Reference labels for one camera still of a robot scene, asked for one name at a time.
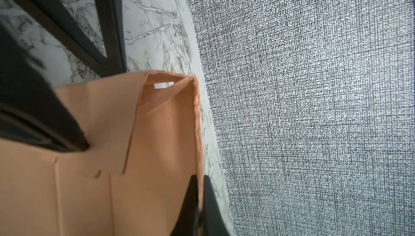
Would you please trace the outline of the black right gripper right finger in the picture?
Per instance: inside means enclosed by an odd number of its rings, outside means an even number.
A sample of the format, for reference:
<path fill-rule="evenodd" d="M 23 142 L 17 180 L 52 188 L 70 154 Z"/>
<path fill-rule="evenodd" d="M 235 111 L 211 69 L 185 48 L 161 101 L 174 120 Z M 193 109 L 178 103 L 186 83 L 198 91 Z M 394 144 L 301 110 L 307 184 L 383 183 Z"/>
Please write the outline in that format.
<path fill-rule="evenodd" d="M 220 214 L 210 178 L 205 175 L 203 182 L 203 210 L 200 218 L 202 236 L 229 236 Z"/>

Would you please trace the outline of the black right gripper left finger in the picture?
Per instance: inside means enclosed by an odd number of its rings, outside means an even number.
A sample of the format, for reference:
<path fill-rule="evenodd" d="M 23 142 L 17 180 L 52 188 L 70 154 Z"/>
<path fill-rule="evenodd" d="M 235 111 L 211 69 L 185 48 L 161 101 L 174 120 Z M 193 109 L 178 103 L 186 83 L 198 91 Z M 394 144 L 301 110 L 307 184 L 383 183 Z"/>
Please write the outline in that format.
<path fill-rule="evenodd" d="M 198 183 L 196 175 L 192 175 L 171 236 L 197 236 L 198 223 Z"/>

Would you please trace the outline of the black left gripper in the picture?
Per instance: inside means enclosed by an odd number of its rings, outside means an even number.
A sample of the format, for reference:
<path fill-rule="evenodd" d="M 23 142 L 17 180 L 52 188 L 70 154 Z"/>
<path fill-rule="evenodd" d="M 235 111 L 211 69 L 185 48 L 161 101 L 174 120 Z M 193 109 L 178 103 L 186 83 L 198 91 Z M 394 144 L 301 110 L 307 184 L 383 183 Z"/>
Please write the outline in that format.
<path fill-rule="evenodd" d="M 13 0 L 100 77 L 106 58 L 60 0 Z M 60 153 L 90 145 L 76 119 L 30 64 L 31 56 L 1 27 L 1 138 Z"/>

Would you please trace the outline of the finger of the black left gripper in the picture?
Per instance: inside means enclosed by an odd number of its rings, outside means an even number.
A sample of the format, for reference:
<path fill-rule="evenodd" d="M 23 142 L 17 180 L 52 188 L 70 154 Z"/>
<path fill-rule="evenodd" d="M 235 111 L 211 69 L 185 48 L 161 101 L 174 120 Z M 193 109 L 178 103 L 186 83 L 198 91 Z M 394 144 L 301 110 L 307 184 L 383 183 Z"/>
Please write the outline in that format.
<path fill-rule="evenodd" d="M 98 74 L 127 72 L 123 32 L 122 0 L 95 0 L 106 57 Z"/>

